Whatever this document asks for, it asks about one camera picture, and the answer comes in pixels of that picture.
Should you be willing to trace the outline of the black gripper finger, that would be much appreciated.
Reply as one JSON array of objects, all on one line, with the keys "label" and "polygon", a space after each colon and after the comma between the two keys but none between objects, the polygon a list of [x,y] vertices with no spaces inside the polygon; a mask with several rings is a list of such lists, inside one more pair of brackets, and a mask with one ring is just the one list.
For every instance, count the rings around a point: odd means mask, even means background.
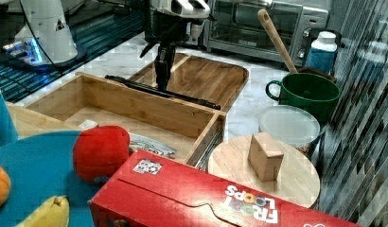
[{"label": "black gripper finger", "polygon": [[171,76],[171,68],[174,63],[176,46],[174,44],[158,47],[158,53],[154,61],[157,89],[165,91]]}]

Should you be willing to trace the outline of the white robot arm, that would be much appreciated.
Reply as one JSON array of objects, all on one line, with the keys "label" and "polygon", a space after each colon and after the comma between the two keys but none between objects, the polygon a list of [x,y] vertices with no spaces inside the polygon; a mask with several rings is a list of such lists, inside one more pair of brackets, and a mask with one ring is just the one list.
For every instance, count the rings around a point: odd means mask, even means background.
[{"label": "white robot arm", "polygon": [[145,41],[144,57],[159,44],[154,61],[156,84],[165,91],[171,76],[176,44],[189,37],[198,39],[206,19],[213,20],[210,7],[204,0],[144,0]]}]

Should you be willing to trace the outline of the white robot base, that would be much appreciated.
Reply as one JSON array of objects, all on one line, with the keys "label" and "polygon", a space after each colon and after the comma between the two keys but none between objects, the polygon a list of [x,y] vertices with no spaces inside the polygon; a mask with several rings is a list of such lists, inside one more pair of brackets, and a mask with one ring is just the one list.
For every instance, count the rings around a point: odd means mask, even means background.
[{"label": "white robot base", "polygon": [[24,27],[2,51],[9,59],[35,69],[67,68],[85,49],[77,45],[64,16],[62,0],[18,0]]}]

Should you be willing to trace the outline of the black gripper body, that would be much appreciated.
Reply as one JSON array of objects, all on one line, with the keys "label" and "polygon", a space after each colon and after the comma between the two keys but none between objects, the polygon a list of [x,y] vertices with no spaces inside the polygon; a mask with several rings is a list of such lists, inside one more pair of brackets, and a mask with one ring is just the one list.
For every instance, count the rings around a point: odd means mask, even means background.
[{"label": "black gripper body", "polygon": [[156,44],[160,44],[158,52],[165,51],[170,59],[174,58],[177,43],[185,39],[188,19],[165,13],[149,13],[145,16],[145,41],[148,43],[142,50],[143,58]]}]

